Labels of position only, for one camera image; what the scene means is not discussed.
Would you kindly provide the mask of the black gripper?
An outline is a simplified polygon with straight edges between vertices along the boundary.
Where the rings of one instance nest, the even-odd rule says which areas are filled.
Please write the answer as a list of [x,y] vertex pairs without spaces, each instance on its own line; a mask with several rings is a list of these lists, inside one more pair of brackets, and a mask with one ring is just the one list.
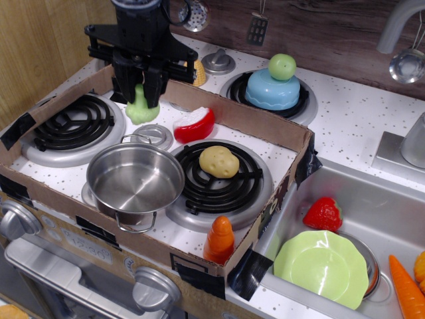
[[87,25],[89,55],[112,64],[124,99],[135,102],[143,82],[147,107],[157,107],[170,79],[192,84],[196,51],[173,37],[169,8],[117,8],[115,25]]

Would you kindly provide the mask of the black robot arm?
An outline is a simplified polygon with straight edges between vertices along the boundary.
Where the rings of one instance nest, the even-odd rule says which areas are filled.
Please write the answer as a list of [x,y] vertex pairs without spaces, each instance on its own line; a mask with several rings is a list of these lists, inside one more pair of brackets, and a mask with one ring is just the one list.
[[198,54],[170,31],[169,1],[114,1],[115,25],[87,25],[91,57],[112,64],[124,99],[135,102],[142,84],[148,108],[154,108],[170,79],[195,80]]

